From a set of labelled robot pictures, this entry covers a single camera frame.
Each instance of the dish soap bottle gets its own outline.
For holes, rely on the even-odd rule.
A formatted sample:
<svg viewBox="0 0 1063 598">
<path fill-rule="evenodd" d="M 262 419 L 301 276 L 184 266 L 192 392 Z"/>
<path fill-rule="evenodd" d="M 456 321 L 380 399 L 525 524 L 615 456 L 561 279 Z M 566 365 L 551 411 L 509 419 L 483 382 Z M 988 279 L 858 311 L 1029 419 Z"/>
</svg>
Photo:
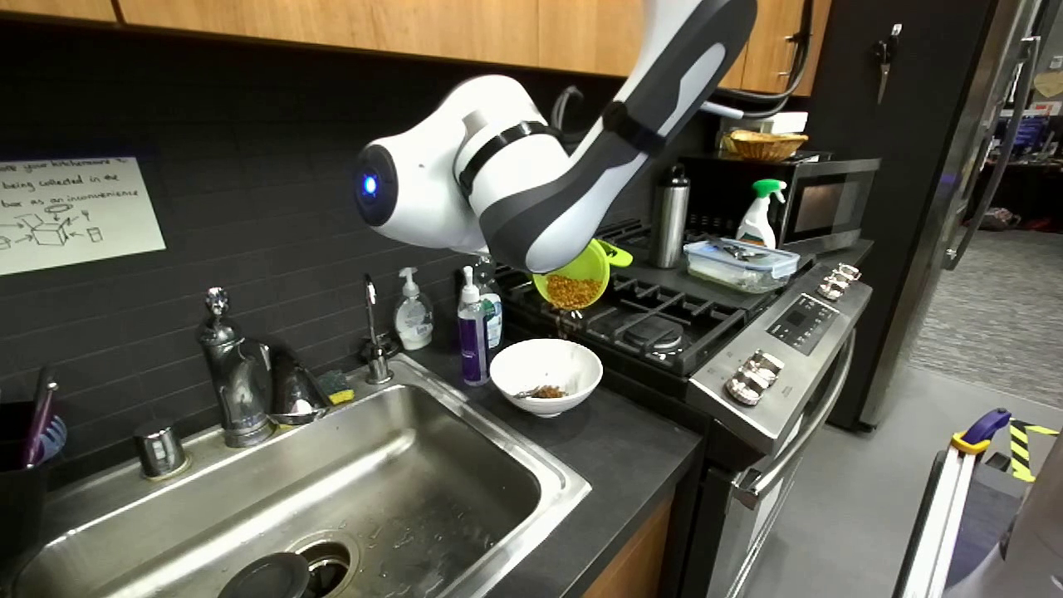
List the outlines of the dish soap bottle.
<svg viewBox="0 0 1063 598">
<path fill-rule="evenodd" d="M 463 380 L 464 380 L 464 385 L 483 385 L 483 382 L 490 382 L 484 306 L 479 299 L 471 266 L 464 266 L 463 276 L 464 276 L 463 299 L 459 299 Z"/>
<path fill-rule="evenodd" d="M 427 349 L 432 341 L 432 306 L 423 295 L 418 284 L 412 279 L 418 268 L 400 268 L 402 279 L 402 303 L 397 310 L 397 331 L 406 353 Z"/>
<path fill-rule="evenodd" d="M 779 247 L 769 212 L 770 212 L 770 200 L 786 203 L 786 191 L 787 191 L 786 178 L 757 178 L 755 184 L 757 196 L 741 216 L 741 226 L 736 231 L 739 243 L 755 243 L 755 247 L 763 247 L 763 250 Z"/>
<path fill-rule="evenodd" d="M 495 288 L 491 254 L 479 254 L 471 271 L 477 271 L 477 287 L 479 287 L 479 303 L 484 310 L 490 353 L 495 353 L 501 344 L 501 295 Z"/>
</svg>

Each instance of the oven door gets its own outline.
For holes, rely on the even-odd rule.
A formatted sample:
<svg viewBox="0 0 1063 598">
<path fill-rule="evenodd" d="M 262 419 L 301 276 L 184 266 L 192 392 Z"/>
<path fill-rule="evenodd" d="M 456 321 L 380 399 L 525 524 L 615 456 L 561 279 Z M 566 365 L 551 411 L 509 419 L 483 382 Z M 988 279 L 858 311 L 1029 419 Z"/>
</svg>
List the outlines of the oven door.
<svg viewBox="0 0 1063 598">
<path fill-rule="evenodd" d="M 755 462 L 752 467 L 732 478 L 720 478 L 720 473 L 712 474 L 719 481 L 709 478 L 709 486 L 719 486 L 716 495 L 729 495 L 720 497 L 725 521 L 720 521 L 720 540 L 719 540 L 719 554 L 709 583 L 712 598 L 746 594 L 746 586 L 761 559 L 761 547 L 786 509 L 786 495 L 787 495 L 797 456 L 809 450 L 815 432 L 825 430 L 827 414 L 841 399 L 841 388 L 855 361 L 855 344 L 858 344 L 855 340 L 858 331 L 852 331 L 848 344 L 836 353 L 830 375 L 825 375 L 820 382 L 818 399 L 809 401 L 793 430 L 769 459 Z"/>
</svg>

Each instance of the whiteboard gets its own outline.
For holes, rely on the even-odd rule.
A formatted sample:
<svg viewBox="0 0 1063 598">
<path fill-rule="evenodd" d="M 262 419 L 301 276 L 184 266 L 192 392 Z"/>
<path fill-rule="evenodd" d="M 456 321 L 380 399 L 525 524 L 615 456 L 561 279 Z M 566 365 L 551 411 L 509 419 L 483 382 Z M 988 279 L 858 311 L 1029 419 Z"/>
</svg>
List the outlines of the whiteboard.
<svg viewBox="0 0 1063 598">
<path fill-rule="evenodd" d="M 134 155 L 0 163 L 0 276 L 160 250 Z"/>
</svg>

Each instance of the gas stove burner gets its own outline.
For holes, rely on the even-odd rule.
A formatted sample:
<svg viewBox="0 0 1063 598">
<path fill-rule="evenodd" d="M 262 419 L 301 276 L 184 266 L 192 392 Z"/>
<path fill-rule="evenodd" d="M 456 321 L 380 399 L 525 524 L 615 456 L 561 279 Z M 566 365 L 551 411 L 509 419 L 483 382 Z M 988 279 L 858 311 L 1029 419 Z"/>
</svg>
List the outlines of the gas stove burner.
<svg viewBox="0 0 1063 598">
<path fill-rule="evenodd" d="M 626 341 L 644 353 L 678 353 L 684 341 L 684 327 L 667 319 L 640 319 L 633 329 L 626 329 Z"/>
</svg>

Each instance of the yellow cup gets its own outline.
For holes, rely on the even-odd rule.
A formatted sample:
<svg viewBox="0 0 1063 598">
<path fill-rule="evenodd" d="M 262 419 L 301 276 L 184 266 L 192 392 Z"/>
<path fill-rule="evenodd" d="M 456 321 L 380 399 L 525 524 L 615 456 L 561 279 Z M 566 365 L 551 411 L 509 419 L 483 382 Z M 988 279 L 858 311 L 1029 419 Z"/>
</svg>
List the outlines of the yellow cup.
<svg viewBox="0 0 1063 598">
<path fill-rule="evenodd" d="M 615 243 L 592 239 L 583 255 L 556 271 L 531 276 L 531 284 L 557 311 L 578 311 L 596 306 L 608 288 L 613 268 L 626 266 L 633 266 L 633 254 Z"/>
</svg>

